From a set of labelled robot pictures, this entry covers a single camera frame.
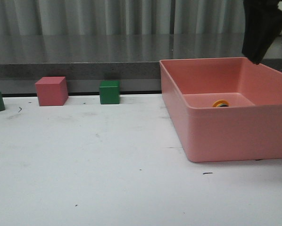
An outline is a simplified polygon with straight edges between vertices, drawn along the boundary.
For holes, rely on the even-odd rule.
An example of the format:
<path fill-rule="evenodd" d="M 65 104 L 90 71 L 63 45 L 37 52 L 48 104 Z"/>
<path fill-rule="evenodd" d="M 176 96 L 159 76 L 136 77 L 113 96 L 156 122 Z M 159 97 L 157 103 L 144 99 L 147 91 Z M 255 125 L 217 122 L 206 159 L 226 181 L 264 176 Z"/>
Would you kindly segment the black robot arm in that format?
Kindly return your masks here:
<path fill-rule="evenodd" d="M 242 54 L 252 63 L 261 63 L 282 31 L 282 10 L 278 0 L 244 0 L 245 32 Z"/>

